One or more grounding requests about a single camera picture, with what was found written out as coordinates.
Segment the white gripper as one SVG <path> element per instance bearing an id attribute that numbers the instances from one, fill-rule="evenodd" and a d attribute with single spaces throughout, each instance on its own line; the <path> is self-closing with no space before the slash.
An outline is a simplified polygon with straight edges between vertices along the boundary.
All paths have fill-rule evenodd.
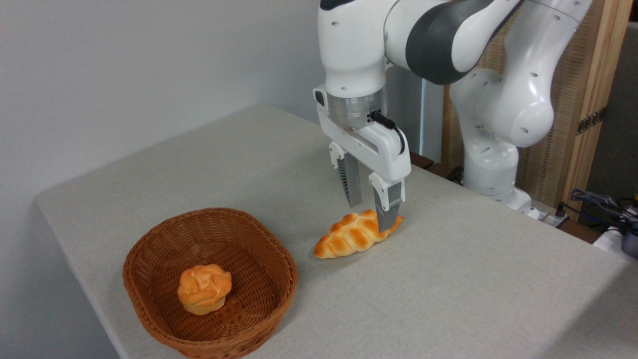
<path id="1" fill-rule="evenodd" d="M 373 122 L 353 132 L 346 131 L 329 119 L 325 86 L 313 89 L 319 122 L 333 142 L 328 146 L 332 167 L 337 170 L 349 207 L 362 203 L 359 161 L 374 173 L 368 177 L 374 188 L 374 205 L 379 232 L 389 230 L 405 202 L 405 177 L 412 170 L 408 146 L 401 151 L 396 130 Z"/>

